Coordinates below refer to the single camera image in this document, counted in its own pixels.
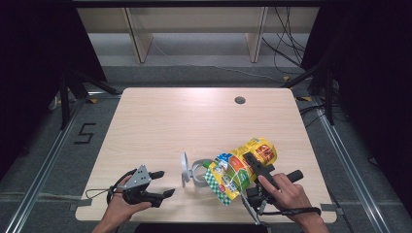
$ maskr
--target wooden surface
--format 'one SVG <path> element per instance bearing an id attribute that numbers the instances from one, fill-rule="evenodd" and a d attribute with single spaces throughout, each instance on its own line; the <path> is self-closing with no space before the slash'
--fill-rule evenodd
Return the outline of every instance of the wooden surface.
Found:
<path id="1" fill-rule="evenodd" d="M 235 103 L 237 96 L 246 103 Z M 150 172 L 165 172 L 162 179 L 151 182 L 149 192 L 176 191 L 160 208 L 138 213 L 132 221 L 253 223 L 240 197 L 226 207 L 209 187 L 197 188 L 192 181 L 182 187 L 181 153 L 187 153 L 191 166 L 197 159 L 214 159 L 255 136 L 274 144 L 278 153 L 274 172 L 300 169 L 304 179 L 298 183 L 312 204 L 331 203 L 292 92 L 285 88 L 126 89 L 85 190 L 108 188 L 127 171 L 145 164 Z M 79 207 L 76 217 L 100 220 L 106 207 L 103 194 L 91 206 Z M 335 212 L 323 212 L 322 217 L 325 222 L 336 220 Z M 289 221 L 284 216 L 261 220 Z"/>

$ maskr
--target yellow snack bag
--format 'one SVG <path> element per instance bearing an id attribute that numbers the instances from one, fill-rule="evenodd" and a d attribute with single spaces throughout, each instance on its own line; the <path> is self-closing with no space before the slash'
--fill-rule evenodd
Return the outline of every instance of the yellow snack bag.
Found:
<path id="1" fill-rule="evenodd" d="M 263 166 L 276 161 L 277 153 L 271 143 L 264 138 L 253 138 L 242 147 L 229 153 L 221 153 L 209 165 L 205 174 L 206 182 L 225 205 L 247 188 L 256 178 L 244 158 L 244 154 L 251 152 Z"/>

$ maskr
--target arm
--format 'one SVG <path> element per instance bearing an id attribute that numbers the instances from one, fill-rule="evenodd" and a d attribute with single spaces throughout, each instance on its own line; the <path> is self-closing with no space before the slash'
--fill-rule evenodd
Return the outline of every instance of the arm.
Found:
<path id="1" fill-rule="evenodd" d="M 124 185 L 130 177 L 131 176 L 126 177 L 121 181 L 120 185 Z M 93 233 L 113 232 L 118 226 L 129 221 L 133 214 L 146 210 L 151 205 L 150 202 L 129 205 L 124 201 L 121 193 L 114 193 L 104 216 L 94 228 Z"/>
<path id="2" fill-rule="evenodd" d="M 276 208 L 283 210 L 312 207 L 312 204 L 300 184 L 292 183 L 285 174 L 277 174 L 273 176 L 273 179 L 279 186 L 279 189 L 273 186 L 265 177 L 258 177 L 262 186 L 276 199 Z M 328 232 L 324 220 L 316 213 L 288 216 L 288 218 L 299 224 L 305 233 Z"/>

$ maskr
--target gray floor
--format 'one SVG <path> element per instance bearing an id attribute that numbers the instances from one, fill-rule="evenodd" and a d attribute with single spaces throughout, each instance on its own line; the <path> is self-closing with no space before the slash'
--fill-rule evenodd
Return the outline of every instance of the gray floor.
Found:
<path id="1" fill-rule="evenodd" d="M 136 64 L 127 35 L 90 35 L 103 65 L 108 83 L 122 90 L 128 86 L 256 86 L 279 87 L 284 77 L 295 77 L 301 69 L 262 44 L 258 63 L 251 63 L 246 42 L 241 34 L 155 34 L 149 56 L 144 64 Z M 266 41 L 277 43 L 274 35 L 265 35 Z M 307 35 L 296 35 L 304 45 Z M 293 56 L 289 47 L 280 50 Z M 296 97 L 308 96 L 310 80 L 293 88 Z M 100 91 L 89 86 L 89 91 Z M 36 202 L 22 226 L 21 232 L 90 232 L 96 222 L 75 219 L 75 205 L 86 186 L 95 158 L 103 143 L 119 98 L 97 99 L 84 103 L 73 121 L 67 138 L 42 186 Z M 313 105 L 312 101 L 297 101 L 299 109 Z M 335 129 L 338 131 L 351 159 L 377 203 L 383 220 L 392 232 L 411 232 L 412 219 L 399 202 L 379 167 L 368 162 L 368 149 L 363 145 L 351 122 L 340 108 L 334 108 Z M 374 228 L 360 197 L 356 193 L 339 156 L 327 136 L 316 111 L 308 113 L 303 121 L 317 156 L 326 185 L 354 232 L 379 232 Z M 0 183 L 0 230 L 5 231 L 24 194 L 30 189 L 54 140 L 60 133 L 60 107 L 44 119 L 31 143 L 29 153 L 19 157 Z M 93 138 L 89 144 L 76 145 L 85 138 L 79 136 L 84 123 L 90 126 Z M 120 232 L 133 232 L 136 223 L 128 223 Z M 344 216 L 329 224 L 330 232 L 351 232 Z M 299 232 L 294 224 L 273 226 L 272 232 Z"/>

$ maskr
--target black curtain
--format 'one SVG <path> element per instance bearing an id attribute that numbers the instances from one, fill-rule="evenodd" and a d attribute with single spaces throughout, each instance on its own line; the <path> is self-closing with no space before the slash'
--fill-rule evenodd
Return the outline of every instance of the black curtain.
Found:
<path id="1" fill-rule="evenodd" d="M 353 124 L 412 216 L 412 4 L 365 0 L 356 11 L 332 73 Z M 320 59 L 341 14 L 321 9 L 302 67 Z"/>
<path id="2" fill-rule="evenodd" d="M 0 1 L 0 178 L 29 142 L 74 67 L 105 81 L 76 9 Z"/>

